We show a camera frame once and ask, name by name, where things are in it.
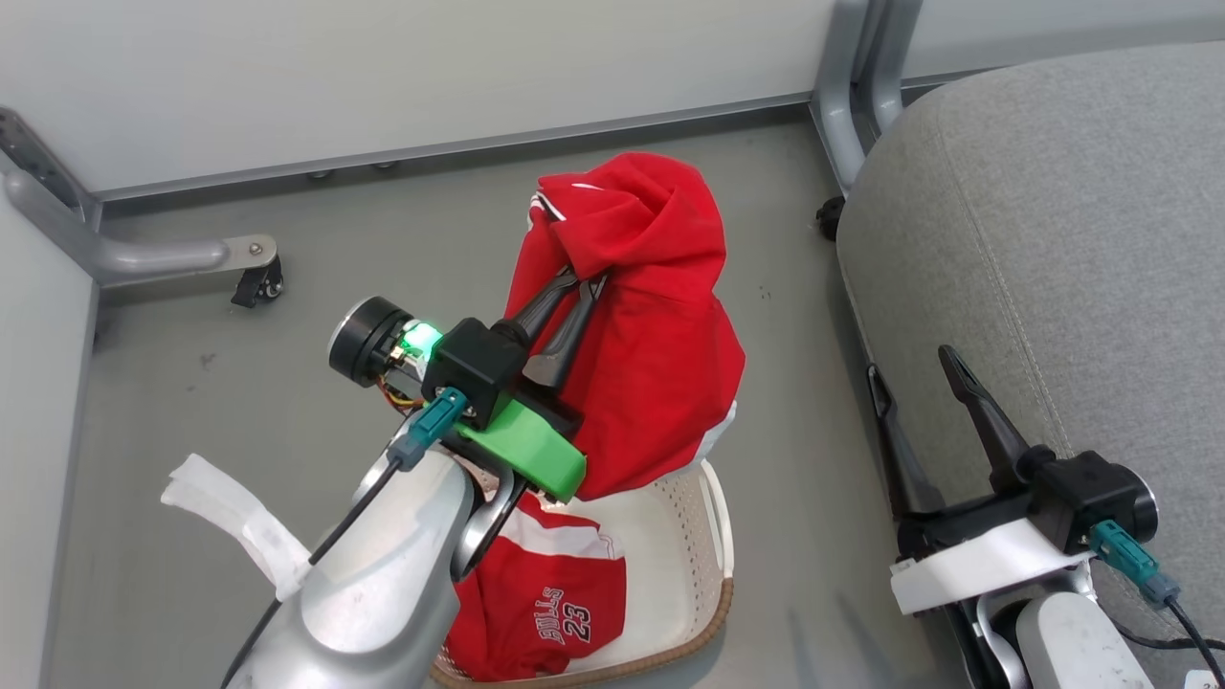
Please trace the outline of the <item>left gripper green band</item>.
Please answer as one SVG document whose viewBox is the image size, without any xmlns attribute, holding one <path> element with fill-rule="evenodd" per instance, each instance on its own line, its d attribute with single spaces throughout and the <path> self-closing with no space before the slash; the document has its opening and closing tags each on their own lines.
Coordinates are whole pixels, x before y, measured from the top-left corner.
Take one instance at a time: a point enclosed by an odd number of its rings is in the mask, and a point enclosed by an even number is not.
<svg viewBox="0 0 1225 689">
<path fill-rule="evenodd" d="M 432 446 L 442 443 L 488 470 L 507 467 L 514 494 L 532 489 L 556 501 L 576 497 L 587 472 L 586 455 L 573 444 L 582 416 L 560 394 L 605 284 L 608 275 L 578 280 L 565 266 L 512 318 L 499 319 L 492 332 L 529 349 L 510 402 L 485 432 L 466 423 L 472 413 L 466 402 L 454 427 Z M 394 407 L 412 414 L 442 400 L 443 391 L 424 398 L 421 383 L 434 345 L 447 332 L 375 295 L 356 302 L 338 322 L 328 345 L 330 367 L 359 387 L 381 387 Z"/>
</svg>

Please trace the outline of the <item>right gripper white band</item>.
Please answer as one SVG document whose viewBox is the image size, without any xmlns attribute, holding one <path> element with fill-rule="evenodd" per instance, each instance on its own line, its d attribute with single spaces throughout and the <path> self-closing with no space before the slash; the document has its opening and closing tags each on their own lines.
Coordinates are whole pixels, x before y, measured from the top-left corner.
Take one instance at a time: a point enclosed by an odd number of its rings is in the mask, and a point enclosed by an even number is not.
<svg viewBox="0 0 1225 689">
<path fill-rule="evenodd" d="M 1077 566 L 1091 555 L 1095 523 L 1107 519 L 1144 544 L 1156 528 L 1150 499 L 1140 508 L 1033 505 L 1029 493 L 1029 444 L 952 345 L 941 345 L 938 360 L 952 394 L 978 432 L 991 466 L 997 497 L 946 508 L 944 497 L 924 473 L 907 439 L 900 403 L 880 367 L 866 368 L 869 395 L 880 436 L 884 492 L 897 523 L 900 559 L 891 566 L 891 590 L 902 614 L 935 611 L 946 604 L 1031 584 L 1058 568 Z"/>
</svg>

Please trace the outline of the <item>red jersey white trim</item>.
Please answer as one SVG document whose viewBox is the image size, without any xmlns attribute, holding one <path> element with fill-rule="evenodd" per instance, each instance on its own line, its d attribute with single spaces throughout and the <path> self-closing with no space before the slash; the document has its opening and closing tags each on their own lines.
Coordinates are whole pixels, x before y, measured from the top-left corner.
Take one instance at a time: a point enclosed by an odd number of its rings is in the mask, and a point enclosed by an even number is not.
<svg viewBox="0 0 1225 689">
<path fill-rule="evenodd" d="M 722 434 L 746 365 L 714 293 L 725 259 L 722 213 L 684 162 L 627 152 L 538 180 L 503 313 L 565 266 L 605 280 L 561 394 L 583 417 L 579 499 L 673 474 Z"/>
</svg>

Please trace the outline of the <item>white perforated laundry basket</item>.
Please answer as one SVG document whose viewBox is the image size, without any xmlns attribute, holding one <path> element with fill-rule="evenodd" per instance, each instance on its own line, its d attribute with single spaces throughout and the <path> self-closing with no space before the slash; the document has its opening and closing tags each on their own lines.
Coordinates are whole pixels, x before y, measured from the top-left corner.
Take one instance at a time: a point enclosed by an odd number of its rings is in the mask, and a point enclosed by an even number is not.
<svg viewBox="0 0 1225 689">
<path fill-rule="evenodd" d="M 477 683 L 441 651 L 430 672 L 434 684 L 590 689 L 686 660 L 722 631 L 733 602 L 735 554 L 726 498 L 708 459 L 637 490 L 544 510 L 610 528 L 627 557 L 625 633 L 560 676 L 512 683 Z"/>
</svg>

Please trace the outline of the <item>grey fabric sofa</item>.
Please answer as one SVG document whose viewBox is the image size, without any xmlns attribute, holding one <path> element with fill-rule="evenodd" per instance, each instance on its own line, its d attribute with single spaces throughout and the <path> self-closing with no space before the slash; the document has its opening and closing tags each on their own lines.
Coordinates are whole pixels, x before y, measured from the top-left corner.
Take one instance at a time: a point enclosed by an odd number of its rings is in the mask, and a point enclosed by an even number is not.
<svg viewBox="0 0 1225 689">
<path fill-rule="evenodd" d="M 949 504 L 986 497 L 952 345 L 1030 443 L 1147 482 L 1225 668 L 1225 42 L 1016 65 L 907 105 L 835 237 L 870 365 Z"/>
</svg>

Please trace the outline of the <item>black caster wheel on leg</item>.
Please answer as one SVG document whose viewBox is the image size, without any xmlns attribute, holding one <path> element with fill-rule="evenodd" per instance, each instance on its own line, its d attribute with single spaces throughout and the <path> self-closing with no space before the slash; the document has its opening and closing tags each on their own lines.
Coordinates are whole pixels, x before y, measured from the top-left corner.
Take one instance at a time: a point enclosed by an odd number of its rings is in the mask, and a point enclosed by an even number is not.
<svg viewBox="0 0 1225 689">
<path fill-rule="evenodd" d="M 276 300 L 284 291 L 284 273 L 281 257 L 243 272 L 232 295 L 232 305 L 254 309 L 263 302 Z"/>
</svg>

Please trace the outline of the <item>red garment Bulls 23 print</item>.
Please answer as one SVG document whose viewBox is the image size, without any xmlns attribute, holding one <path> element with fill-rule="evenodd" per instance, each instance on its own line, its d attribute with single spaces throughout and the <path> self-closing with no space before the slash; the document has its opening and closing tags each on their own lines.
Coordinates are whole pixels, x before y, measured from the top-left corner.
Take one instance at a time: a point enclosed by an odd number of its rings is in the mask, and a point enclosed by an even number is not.
<svg viewBox="0 0 1225 689">
<path fill-rule="evenodd" d="M 627 588 L 624 549 L 600 523 L 528 493 L 457 585 L 446 651 L 481 683 L 561 676 L 621 636 Z"/>
</svg>

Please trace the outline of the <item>white tape strip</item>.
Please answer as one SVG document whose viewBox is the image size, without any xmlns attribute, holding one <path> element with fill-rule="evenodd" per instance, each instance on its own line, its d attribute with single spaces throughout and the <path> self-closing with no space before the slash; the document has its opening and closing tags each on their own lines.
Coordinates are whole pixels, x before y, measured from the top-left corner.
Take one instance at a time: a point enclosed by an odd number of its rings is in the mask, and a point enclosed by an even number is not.
<svg viewBox="0 0 1225 689">
<path fill-rule="evenodd" d="M 273 585 L 276 601 L 294 596 L 312 568 L 301 541 L 254 493 L 198 454 L 172 471 L 160 503 L 194 512 L 236 539 Z"/>
</svg>

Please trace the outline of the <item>grey double partition post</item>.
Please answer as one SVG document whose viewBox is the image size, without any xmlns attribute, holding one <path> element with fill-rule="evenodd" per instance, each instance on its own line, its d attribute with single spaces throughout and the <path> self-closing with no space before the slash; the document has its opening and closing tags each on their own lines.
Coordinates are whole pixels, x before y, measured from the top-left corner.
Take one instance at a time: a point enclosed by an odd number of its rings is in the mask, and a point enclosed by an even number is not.
<svg viewBox="0 0 1225 689">
<path fill-rule="evenodd" d="M 833 0 L 809 109 L 844 195 L 866 156 L 858 115 L 878 136 L 904 109 L 902 70 L 922 5 L 924 0 Z"/>
</svg>

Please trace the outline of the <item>grey partition post with leg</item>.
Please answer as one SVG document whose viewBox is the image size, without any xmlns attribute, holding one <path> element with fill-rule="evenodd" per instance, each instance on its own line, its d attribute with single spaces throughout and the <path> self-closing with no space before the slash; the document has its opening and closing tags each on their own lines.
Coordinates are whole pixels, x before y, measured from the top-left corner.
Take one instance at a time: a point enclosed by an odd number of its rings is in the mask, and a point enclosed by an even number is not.
<svg viewBox="0 0 1225 689">
<path fill-rule="evenodd" d="M 103 202 L 9 105 L 0 105 L 0 196 L 100 287 L 243 272 L 281 257 L 272 235 L 123 242 L 100 232 Z"/>
</svg>

